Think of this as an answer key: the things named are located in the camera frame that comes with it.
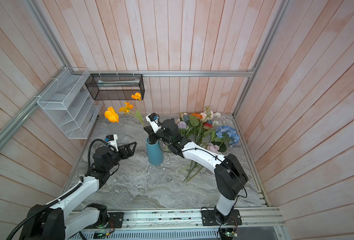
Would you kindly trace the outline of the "lilac pompom flower spray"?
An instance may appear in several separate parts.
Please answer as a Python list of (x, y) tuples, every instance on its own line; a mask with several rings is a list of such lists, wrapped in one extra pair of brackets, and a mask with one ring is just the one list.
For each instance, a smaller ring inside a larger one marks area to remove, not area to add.
[(180, 121), (177, 124), (179, 133), (181, 136), (190, 138), (191, 136), (194, 135), (194, 127), (185, 121)]

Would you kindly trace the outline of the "teal ceramic vase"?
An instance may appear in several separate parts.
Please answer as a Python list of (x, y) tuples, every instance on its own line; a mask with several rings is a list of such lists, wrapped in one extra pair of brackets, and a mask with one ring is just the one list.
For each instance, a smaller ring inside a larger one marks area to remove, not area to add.
[(154, 166), (161, 165), (164, 161), (164, 155), (160, 148), (159, 140), (153, 140), (148, 137), (146, 147), (149, 163)]

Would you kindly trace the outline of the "orange gerbera stem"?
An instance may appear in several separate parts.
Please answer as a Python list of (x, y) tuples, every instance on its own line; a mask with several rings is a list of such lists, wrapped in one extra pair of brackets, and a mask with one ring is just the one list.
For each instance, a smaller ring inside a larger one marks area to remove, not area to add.
[(190, 114), (189, 116), (189, 124), (196, 128), (196, 127), (202, 127), (203, 124), (203, 116), (198, 113), (193, 113)]

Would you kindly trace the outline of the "yellow poppy spray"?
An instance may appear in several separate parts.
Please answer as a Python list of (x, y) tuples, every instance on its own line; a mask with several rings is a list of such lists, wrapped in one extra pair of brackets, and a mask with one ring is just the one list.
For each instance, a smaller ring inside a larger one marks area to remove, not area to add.
[[(142, 94), (141, 93), (135, 93), (134, 95), (131, 96), (131, 98), (133, 100), (136, 101), (141, 101), (142, 100)], [(124, 115), (130, 115), (134, 118), (136, 118), (141, 125), (144, 127), (145, 123), (144, 123), (144, 118), (142, 116), (142, 114), (140, 113), (139, 110), (136, 110), (135, 112), (133, 111), (134, 105), (126, 102), (124, 107), (121, 107), (119, 109), (120, 113), (123, 113)], [(109, 107), (104, 114), (105, 118), (111, 122), (111, 123), (118, 123), (120, 121), (119, 115), (117, 114), (117, 112), (115, 111), (115, 109), (113, 107)]]

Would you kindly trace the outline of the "peach rose spray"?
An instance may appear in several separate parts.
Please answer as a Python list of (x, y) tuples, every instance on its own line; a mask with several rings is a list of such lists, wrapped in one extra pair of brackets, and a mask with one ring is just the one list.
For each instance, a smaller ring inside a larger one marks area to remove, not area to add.
[(210, 107), (206, 107), (204, 109), (204, 111), (201, 112), (199, 115), (201, 116), (201, 119), (203, 121), (212, 120), (213, 118), (220, 118), (221, 117), (221, 113), (219, 113), (219, 112), (214, 113), (210, 109)]

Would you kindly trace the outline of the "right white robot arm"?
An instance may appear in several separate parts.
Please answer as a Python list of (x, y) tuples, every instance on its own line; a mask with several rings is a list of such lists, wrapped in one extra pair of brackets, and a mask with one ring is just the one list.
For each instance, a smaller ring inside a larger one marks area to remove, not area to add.
[(240, 192), (245, 190), (248, 177), (235, 155), (215, 154), (195, 142), (183, 137), (174, 119), (160, 122), (159, 115), (152, 113), (146, 116), (150, 123), (144, 129), (149, 134), (151, 143), (162, 141), (169, 151), (177, 156), (192, 160), (215, 175), (220, 192), (214, 212), (218, 218), (225, 219), (235, 207)]

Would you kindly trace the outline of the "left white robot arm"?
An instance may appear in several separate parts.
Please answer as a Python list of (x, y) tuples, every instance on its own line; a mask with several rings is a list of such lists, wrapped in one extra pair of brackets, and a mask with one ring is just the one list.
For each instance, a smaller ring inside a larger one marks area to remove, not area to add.
[(20, 231), (21, 240), (67, 240), (89, 226), (100, 229), (112, 227), (113, 223), (105, 205), (90, 204), (80, 213), (71, 213), (87, 197), (105, 185), (114, 174), (112, 168), (119, 169), (120, 161), (135, 154), (137, 142), (119, 146), (117, 140), (117, 135), (93, 140), (93, 144), (101, 142), (103, 145), (94, 153), (88, 149), (87, 172), (80, 177), (79, 182), (51, 202), (33, 206), (27, 217), (7, 238), (11, 240)]

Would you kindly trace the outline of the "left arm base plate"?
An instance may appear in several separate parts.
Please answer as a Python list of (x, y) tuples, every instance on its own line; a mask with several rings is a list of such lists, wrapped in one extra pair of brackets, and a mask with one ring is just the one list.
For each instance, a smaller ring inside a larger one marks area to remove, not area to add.
[(124, 212), (108, 212), (109, 219), (104, 225), (90, 225), (86, 229), (113, 230), (121, 229), (123, 226)]

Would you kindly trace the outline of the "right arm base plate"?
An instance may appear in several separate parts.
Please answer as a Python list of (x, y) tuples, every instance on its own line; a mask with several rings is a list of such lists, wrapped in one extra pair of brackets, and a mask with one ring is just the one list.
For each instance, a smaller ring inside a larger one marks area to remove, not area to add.
[(204, 207), (200, 210), (202, 224), (204, 226), (241, 226), (242, 220), (239, 210), (232, 209), (230, 213), (223, 216), (217, 209), (209, 210)]

